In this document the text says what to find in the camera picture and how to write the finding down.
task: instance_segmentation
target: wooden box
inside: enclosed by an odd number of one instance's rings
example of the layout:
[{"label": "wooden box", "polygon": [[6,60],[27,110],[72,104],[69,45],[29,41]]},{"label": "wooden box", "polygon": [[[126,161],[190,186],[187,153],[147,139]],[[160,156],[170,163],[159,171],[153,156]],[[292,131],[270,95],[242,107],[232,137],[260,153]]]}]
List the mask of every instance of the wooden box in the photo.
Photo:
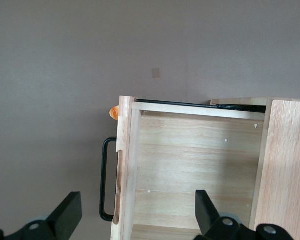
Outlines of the wooden box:
[{"label": "wooden box", "polygon": [[216,99],[265,113],[137,102],[121,96],[112,240],[192,240],[195,192],[251,229],[300,239],[300,100]]}]

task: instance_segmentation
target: wall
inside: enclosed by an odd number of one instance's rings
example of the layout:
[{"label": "wall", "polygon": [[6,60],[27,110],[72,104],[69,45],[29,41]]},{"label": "wall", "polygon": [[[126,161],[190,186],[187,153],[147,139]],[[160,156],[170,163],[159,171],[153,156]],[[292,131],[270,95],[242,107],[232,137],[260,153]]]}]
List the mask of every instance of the wall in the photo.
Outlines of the wall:
[{"label": "wall", "polygon": [[119,95],[300,99],[300,0],[0,0],[6,234],[81,191],[84,218],[71,239],[110,239],[98,213],[101,146],[116,135],[108,112]]}]

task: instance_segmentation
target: clamp screw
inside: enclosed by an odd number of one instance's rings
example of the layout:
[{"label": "clamp screw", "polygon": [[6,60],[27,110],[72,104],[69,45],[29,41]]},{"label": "clamp screw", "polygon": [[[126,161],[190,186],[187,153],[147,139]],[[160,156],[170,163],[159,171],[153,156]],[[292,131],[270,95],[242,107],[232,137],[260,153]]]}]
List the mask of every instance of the clamp screw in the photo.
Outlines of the clamp screw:
[{"label": "clamp screw", "polygon": [[268,234],[276,234],[277,231],[272,226],[265,226],[263,230]]},{"label": "clamp screw", "polygon": [[227,226],[232,226],[234,224],[234,222],[231,221],[229,218],[223,219],[222,222],[224,225],[227,225]]}]

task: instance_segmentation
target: plywood panel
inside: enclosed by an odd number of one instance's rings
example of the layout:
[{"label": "plywood panel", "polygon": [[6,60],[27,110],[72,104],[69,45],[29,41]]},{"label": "plywood panel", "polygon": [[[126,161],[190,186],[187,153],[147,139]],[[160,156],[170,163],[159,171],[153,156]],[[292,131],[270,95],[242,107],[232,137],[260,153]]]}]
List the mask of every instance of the plywood panel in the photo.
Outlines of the plywood panel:
[{"label": "plywood panel", "polygon": [[230,105],[258,105],[266,106],[268,97],[243,97],[243,98],[225,98],[212,99],[211,105],[216,104],[230,104]]},{"label": "plywood panel", "polygon": [[142,115],[135,225],[198,230],[195,192],[247,225],[263,121],[187,114]]},{"label": "plywood panel", "polygon": [[255,226],[261,223],[300,240],[300,102],[272,102]]},{"label": "plywood panel", "polygon": [[198,235],[199,230],[134,225],[131,240],[192,240]]},{"label": "plywood panel", "polygon": [[236,111],[227,109],[216,109],[207,107],[193,107],[193,106],[178,106],[168,104],[156,104],[145,102],[134,102],[133,109],[152,111],[160,113],[173,113],[173,114],[188,114],[188,115],[200,115],[220,118],[232,118],[232,119],[251,119],[251,120],[265,120],[265,114],[260,112],[249,111]]},{"label": "plywood panel", "polygon": [[115,193],[114,217],[111,223],[111,239],[122,240],[124,235],[125,214],[133,211],[123,207],[127,196],[128,161],[130,149],[130,128],[132,117],[132,103],[134,97],[120,96],[119,116],[117,128],[116,151],[119,153],[117,166],[117,181]]}]

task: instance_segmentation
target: black metal handle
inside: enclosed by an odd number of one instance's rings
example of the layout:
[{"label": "black metal handle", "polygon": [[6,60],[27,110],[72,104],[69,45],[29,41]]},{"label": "black metal handle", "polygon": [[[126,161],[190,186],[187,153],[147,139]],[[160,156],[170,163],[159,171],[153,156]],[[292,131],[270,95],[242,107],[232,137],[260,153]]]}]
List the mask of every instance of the black metal handle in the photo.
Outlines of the black metal handle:
[{"label": "black metal handle", "polygon": [[105,212],[105,199],[106,199],[106,175],[107,175],[107,156],[108,156],[108,144],[110,142],[116,142],[116,137],[107,138],[102,146],[102,164],[101,164],[101,185],[100,185],[100,205],[99,213],[100,217],[107,221],[112,222],[114,219],[113,215],[107,214]]}]

